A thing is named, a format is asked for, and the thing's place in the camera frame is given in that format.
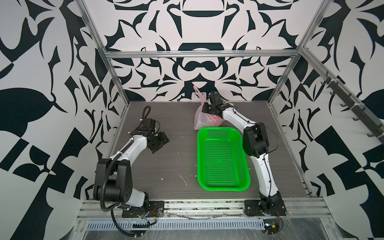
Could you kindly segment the pink plastic bag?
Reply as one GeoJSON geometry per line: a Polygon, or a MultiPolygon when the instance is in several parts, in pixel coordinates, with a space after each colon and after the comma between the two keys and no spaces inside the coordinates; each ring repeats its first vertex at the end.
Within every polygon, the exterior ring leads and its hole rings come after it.
{"type": "Polygon", "coordinates": [[[194,130],[198,131],[205,127],[219,127],[223,124],[225,122],[224,119],[216,115],[203,113],[203,106],[205,103],[208,103],[208,101],[199,91],[198,87],[193,86],[193,89],[201,101],[201,105],[198,107],[194,117],[194,130]]]}

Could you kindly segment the green plastic basket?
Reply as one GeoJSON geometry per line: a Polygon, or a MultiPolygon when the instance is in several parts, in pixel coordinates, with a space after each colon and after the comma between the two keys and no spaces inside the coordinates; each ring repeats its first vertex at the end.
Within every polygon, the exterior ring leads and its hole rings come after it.
{"type": "Polygon", "coordinates": [[[241,133],[230,127],[205,127],[197,135],[197,179],[210,192],[243,192],[251,185],[241,133]]]}

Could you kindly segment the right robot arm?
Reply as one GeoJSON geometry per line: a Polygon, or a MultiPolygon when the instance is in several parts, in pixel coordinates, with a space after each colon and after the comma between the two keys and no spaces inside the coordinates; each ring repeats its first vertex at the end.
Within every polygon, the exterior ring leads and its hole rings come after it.
{"type": "Polygon", "coordinates": [[[234,106],[223,103],[223,101],[219,101],[217,104],[204,103],[202,112],[218,116],[243,132],[243,150],[254,164],[260,194],[258,206],[254,207],[252,203],[247,204],[245,214],[247,216],[258,214],[284,216],[286,207],[274,181],[269,163],[267,127],[261,122],[256,123],[249,120],[240,114],[234,106]]]}

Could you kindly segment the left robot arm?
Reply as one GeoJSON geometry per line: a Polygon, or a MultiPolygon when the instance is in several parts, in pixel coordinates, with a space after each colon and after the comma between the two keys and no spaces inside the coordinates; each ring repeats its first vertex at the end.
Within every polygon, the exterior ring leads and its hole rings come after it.
{"type": "Polygon", "coordinates": [[[148,211],[149,195],[134,188],[131,166],[145,149],[155,153],[169,141],[164,132],[132,135],[120,151],[108,159],[99,160],[93,198],[100,202],[103,212],[115,208],[133,209],[139,214],[148,211]]]}

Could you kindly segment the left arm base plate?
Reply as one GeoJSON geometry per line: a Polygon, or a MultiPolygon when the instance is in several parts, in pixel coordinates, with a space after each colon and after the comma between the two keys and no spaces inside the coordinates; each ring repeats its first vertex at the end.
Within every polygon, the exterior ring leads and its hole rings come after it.
{"type": "Polygon", "coordinates": [[[123,218],[146,218],[160,217],[164,213],[164,201],[149,201],[145,202],[142,207],[131,207],[129,210],[123,210],[123,218]]]}

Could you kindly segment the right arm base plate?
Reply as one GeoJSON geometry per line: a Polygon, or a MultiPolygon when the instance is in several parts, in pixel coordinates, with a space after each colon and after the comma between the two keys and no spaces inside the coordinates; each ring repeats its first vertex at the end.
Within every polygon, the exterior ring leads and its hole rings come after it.
{"type": "Polygon", "coordinates": [[[287,208],[282,200],[245,200],[245,215],[249,217],[256,216],[286,216],[287,208]]]}

